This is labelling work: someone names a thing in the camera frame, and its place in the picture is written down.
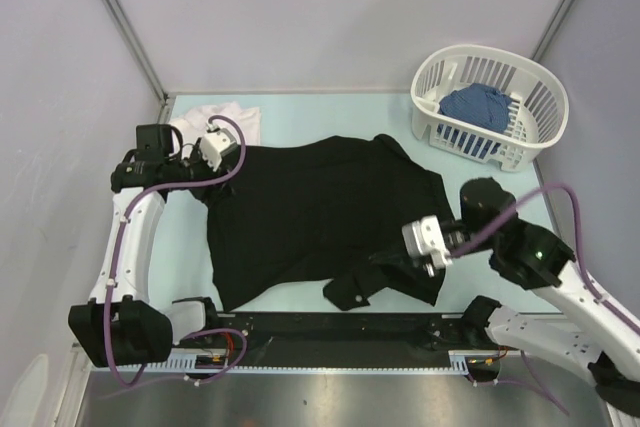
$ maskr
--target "blue garment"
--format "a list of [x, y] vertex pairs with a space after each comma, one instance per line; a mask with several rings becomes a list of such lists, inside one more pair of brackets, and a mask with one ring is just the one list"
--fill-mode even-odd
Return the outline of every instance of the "blue garment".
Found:
[[[503, 94], [495, 87], [471, 84], [462, 90], [454, 90], [444, 97], [440, 101], [440, 113], [452, 119], [461, 120], [502, 134], [509, 126], [509, 104], [511, 102], [511, 97]], [[445, 129], [445, 137], [450, 135], [451, 129], [451, 127]], [[455, 129], [448, 140], [455, 143], [459, 134], [460, 130]], [[466, 139], [466, 133], [460, 135], [458, 145], [462, 147]], [[471, 135], [469, 143], [464, 149], [465, 154], [469, 153], [475, 140], [476, 136]], [[480, 137], [471, 155], [478, 156], [478, 151], [483, 141], [484, 139]], [[487, 145], [482, 149], [482, 152], [480, 152], [481, 159], [487, 155], [489, 148]], [[500, 144], [494, 143], [491, 153], [495, 154], [499, 148]]]

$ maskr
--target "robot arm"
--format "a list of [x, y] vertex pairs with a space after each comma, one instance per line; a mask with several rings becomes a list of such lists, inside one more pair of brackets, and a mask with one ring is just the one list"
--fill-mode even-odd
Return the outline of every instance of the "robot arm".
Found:
[[[177, 152], [174, 152], [174, 138], [179, 144]], [[208, 298], [176, 300], [162, 312], [149, 305], [147, 279], [151, 250], [172, 189], [150, 192], [138, 200], [126, 217], [125, 211], [145, 189], [217, 178], [222, 160], [235, 149], [236, 140], [228, 130], [211, 124], [208, 132], [196, 141], [188, 158], [183, 158], [182, 135], [175, 126], [138, 126], [136, 139], [137, 148], [127, 153], [111, 176], [112, 225], [98, 280], [89, 302], [73, 306], [69, 312], [69, 326], [94, 365], [99, 367], [107, 365], [102, 318], [109, 285], [113, 287], [111, 341], [116, 365], [166, 360], [173, 344], [207, 327], [215, 314], [215, 306]], [[204, 189], [191, 192], [198, 198]], [[126, 229], [118, 240], [123, 222], [127, 224]], [[110, 270], [116, 244], [119, 244], [119, 269], [113, 278]]]
[[[403, 229], [413, 265], [429, 275], [450, 266], [459, 252], [467, 255], [460, 247], [515, 198], [493, 179], [474, 179], [461, 189], [460, 201], [460, 221], [439, 224], [426, 217]], [[547, 300], [584, 334], [536, 321], [486, 297], [477, 297], [465, 311], [469, 329], [573, 372], [614, 407], [640, 416], [640, 321], [580, 271], [571, 249], [555, 234], [517, 215], [468, 254], [482, 250], [493, 251], [489, 264], [500, 276]]]

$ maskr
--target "white towel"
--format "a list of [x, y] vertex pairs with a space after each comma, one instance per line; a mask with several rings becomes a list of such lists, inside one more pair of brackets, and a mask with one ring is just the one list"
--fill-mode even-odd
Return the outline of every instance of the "white towel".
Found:
[[[194, 107], [189, 112], [171, 120], [171, 124], [180, 129], [184, 143], [194, 144], [199, 137], [207, 131], [207, 121], [212, 115], [224, 115], [238, 123], [244, 134], [247, 145], [260, 145], [260, 107], [243, 109], [237, 102], [228, 102], [220, 105], [201, 105]], [[220, 127], [228, 127], [229, 131], [236, 135], [235, 129], [227, 122], [216, 120]], [[191, 145], [186, 145], [182, 151], [183, 157], [191, 154]]]

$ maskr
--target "white plastic basket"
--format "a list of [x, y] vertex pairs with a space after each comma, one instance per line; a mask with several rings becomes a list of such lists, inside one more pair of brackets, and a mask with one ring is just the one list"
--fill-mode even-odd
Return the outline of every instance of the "white plastic basket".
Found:
[[[439, 113], [440, 100], [474, 82], [509, 95], [509, 126], [502, 134]], [[495, 160], [502, 170], [525, 168], [543, 149], [555, 144], [567, 125], [567, 92], [555, 75], [516, 54], [479, 45], [455, 45], [431, 55], [411, 84], [415, 104], [412, 130], [429, 144], [476, 160]]]

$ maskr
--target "gray wall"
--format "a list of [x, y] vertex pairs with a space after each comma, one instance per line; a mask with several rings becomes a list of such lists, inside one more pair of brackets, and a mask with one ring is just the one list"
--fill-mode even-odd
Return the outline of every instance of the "gray wall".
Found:
[[158, 107], [100, 0], [0, 0], [0, 12], [0, 412], [46, 354], [41, 425], [69, 306], [86, 301], [104, 255], [109, 173]]
[[[543, 63], [570, 103], [564, 137], [540, 156], [544, 180], [575, 187], [587, 267], [640, 316], [640, 0], [577, 0]], [[553, 202], [572, 238], [567, 200]]]
[[169, 92], [406, 91], [434, 50], [531, 55], [559, 0], [121, 0]]

